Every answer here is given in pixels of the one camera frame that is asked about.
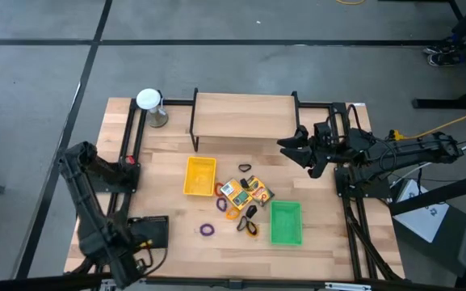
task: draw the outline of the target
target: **gray floor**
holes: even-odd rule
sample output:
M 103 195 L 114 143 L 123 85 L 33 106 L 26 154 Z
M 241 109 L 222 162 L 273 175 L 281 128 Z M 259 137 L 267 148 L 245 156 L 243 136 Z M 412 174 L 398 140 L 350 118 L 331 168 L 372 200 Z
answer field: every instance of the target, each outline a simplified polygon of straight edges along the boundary
M 466 10 L 466 2 L 460 6 Z M 0 38 L 92 38 L 102 8 L 97 0 L 0 0 Z M 455 22 L 442 3 L 127 0 L 113 4 L 103 38 L 417 40 L 442 38 Z M 84 46 L 0 47 L 0 183 L 6 185 L 0 196 L 0 279 L 10 276 L 87 52 Z M 389 129 L 418 133 L 466 113 L 411 108 L 416 97 L 454 98 L 466 91 L 466 64 L 430 67 L 420 48 L 100 47 L 71 144 L 96 140 L 108 97 L 155 87 L 168 98 L 190 98 L 195 86 L 258 94 L 297 90 L 302 100 L 364 102 L 380 136 Z M 466 121 L 446 132 L 466 139 Z M 424 176 L 466 177 L 466 156 L 456 165 L 433 165 Z M 466 196 L 451 204 L 466 209 Z M 61 273 L 73 224 L 72 202 L 60 180 L 31 276 Z M 442 266 L 399 245 L 408 278 L 454 283 Z

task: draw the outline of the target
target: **wooden tabletop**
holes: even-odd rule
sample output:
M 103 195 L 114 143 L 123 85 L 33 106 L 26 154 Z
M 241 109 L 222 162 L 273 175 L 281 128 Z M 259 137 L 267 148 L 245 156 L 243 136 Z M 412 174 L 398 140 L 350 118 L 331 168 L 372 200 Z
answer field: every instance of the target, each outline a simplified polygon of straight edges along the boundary
M 116 161 L 119 155 L 129 103 L 129 98 L 108 100 L 97 147 L 99 156 L 109 162 Z M 152 276 L 353 280 L 346 223 L 342 202 L 336 196 L 333 165 L 328 165 L 320 179 L 310 179 L 306 170 L 279 153 L 275 140 L 266 138 L 201 137 L 196 154 L 188 133 L 191 107 L 166 106 L 166 110 L 170 115 L 168 124 L 159 129 L 145 126 L 139 157 L 141 180 L 129 213 L 130 217 L 170 216 L 168 257 Z M 358 112 L 363 128 L 369 130 L 363 104 L 359 104 Z M 327 114 L 325 109 L 303 108 L 300 122 L 310 130 L 314 122 L 325 120 Z M 129 153 L 135 129 L 136 126 L 132 130 Z M 299 201 L 303 211 L 303 245 L 271 244 L 270 207 L 258 207 L 253 222 L 258 224 L 260 234 L 251 238 L 245 232 L 236 231 L 238 221 L 225 218 L 215 206 L 215 197 L 184 195 L 184 175 L 190 156 L 216 158 L 217 181 L 256 175 L 275 193 L 276 200 Z M 250 163 L 252 170 L 241 173 L 237 169 L 241 163 Z M 107 209 L 108 200 L 108 193 L 99 194 L 102 209 Z M 376 199 L 364 202 L 372 242 L 393 271 L 404 276 L 387 207 Z M 214 225 L 213 236 L 203 237 L 199 233 L 204 223 Z M 362 244 L 358 246 L 362 271 L 367 276 Z M 153 252 L 154 264 L 159 262 L 163 251 Z M 145 253 L 136 254 L 139 256 L 147 259 Z M 73 270 L 82 261 L 75 229 L 65 270 Z
M 284 138 L 296 131 L 294 97 L 198 93 L 196 137 Z

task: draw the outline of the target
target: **green basket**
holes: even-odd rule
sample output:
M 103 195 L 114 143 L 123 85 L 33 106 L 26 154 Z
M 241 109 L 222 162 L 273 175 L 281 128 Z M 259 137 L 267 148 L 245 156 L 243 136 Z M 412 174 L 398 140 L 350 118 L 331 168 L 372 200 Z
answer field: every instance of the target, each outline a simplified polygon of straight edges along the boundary
M 303 218 L 299 202 L 272 201 L 271 243 L 289 246 L 303 244 Z

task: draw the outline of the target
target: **purple hair tie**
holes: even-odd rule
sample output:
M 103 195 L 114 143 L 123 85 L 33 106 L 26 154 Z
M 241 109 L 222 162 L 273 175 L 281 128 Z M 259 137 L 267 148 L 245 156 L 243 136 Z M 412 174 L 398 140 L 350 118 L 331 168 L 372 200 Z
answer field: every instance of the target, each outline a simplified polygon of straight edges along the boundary
M 224 202 L 224 205 L 223 206 L 220 206 L 220 202 L 223 201 Z M 216 199 L 216 207 L 218 208 L 218 210 L 220 210 L 221 212 L 225 212 L 225 210 L 227 210 L 227 200 L 224 198 L 224 197 L 220 197 L 218 199 Z
M 200 226 L 200 234 L 202 234 L 203 236 L 210 236 L 214 233 L 215 233 L 215 228 L 209 223 L 204 223 L 203 225 Z

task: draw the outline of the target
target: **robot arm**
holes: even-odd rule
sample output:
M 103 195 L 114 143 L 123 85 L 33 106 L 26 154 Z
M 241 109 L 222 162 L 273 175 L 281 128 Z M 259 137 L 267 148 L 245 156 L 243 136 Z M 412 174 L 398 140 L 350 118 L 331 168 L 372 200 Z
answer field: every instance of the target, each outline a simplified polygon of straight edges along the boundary
M 421 162 L 452 163 L 463 155 L 457 141 L 437 132 L 417 140 L 383 141 L 362 129 L 349 129 L 335 137 L 327 122 L 313 125 L 313 136 L 300 125 L 293 137 L 280 139 L 282 154 L 319 178 L 328 162 L 345 164 L 335 171 L 339 193 L 353 197 L 379 197 L 378 184 L 389 173 Z
M 83 142 L 67 149 L 59 160 L 62 176 L 77 210 L 80 251 L 86 259 L 74 272 L 87 273 L 94 265 L 109 265 L 116 285 L 123 289 L 146 273 L 143 259 L 134 254 L 146 247 L 166 247 L 167 217 L 127 219 L 122 209 L 106 217 L 95 195 L 94 185 L 104 188 L 136 188 L 139 167 L 110 163 L 97 155 L 96 147 Z

